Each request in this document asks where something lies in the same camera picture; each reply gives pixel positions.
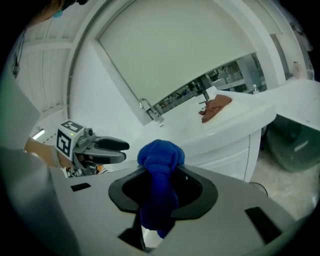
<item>faucet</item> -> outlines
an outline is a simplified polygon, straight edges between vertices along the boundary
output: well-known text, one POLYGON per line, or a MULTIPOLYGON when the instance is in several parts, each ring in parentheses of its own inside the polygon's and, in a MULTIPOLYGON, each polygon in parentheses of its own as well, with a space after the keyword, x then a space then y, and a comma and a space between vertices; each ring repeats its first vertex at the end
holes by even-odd
POLYGON ((157 122, 159 122, 159 123, 163 122, 163 121, 164 121, 164 118, 162 117, 162 115, 160 115, 159 111, 156 110, 156 109, 150 104, 150 102, 149 102, 147 99, 145 99, 145 98, 140 98, 140 99, 139 99, 140 108, 142 108, 143 110, 146 110, 146 109, 145 109, 145 106, 143 105, 143 101, 145 101, 145 102, 148 104, 148 106, 150 107, 151 111, 153 112, 153 114, 154 114, 154 121, 157 121, 157 122))

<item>blue towel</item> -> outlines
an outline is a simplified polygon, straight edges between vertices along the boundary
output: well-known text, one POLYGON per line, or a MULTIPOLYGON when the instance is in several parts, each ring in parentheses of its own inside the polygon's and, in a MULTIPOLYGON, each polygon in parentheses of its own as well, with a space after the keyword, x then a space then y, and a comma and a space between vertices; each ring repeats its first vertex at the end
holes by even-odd
POLYGON ((171 173, 177 165, 185 163, 185 154, 177 145, 156 139, 139 151, 137 160, 152 175, 150 198, 140 209, 141 224, 146 229, 157 230, 164 238, 174 226, 171 213, 178 208, 171 173))

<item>brown cloth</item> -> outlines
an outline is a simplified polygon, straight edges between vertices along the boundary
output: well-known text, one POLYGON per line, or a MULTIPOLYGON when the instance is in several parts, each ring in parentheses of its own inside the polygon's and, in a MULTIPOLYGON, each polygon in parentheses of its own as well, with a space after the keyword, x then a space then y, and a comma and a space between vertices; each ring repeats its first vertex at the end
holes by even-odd
POLYGON ((232 98, 225 95, 220 95, 220 94, 217 94, 215 99, 207 101, 205 103, 205 110, 199 112, 200 115, 203 115, 202 123, 208 122, 231 101, 232 101, 232 98))

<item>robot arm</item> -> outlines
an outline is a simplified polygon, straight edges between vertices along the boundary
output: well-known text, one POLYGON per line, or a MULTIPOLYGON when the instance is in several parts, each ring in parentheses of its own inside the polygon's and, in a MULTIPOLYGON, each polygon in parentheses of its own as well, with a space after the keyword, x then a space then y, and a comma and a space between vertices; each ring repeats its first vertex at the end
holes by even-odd
POLYGON ((97 136, 92 128, 67 120, 58 127, 55 148, 87 176, 95 174, 97 165, 126 160, 121 151, 128 150, 130 145, 117 138, 97 136), (80 162, 77 155, 82 155, 84 161, 80 162))

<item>light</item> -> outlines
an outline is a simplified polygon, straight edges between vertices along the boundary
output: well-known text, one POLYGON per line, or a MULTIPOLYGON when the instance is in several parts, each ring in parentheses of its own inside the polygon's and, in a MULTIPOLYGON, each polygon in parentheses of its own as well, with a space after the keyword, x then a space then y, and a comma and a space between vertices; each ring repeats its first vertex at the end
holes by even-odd
POLYGON ((40 131, 38 131, 35 135, 32 136, 32 138, 34 140, 38 139, 42 134, 45 133, 45 130, 44 129, 41 129, 40 131))

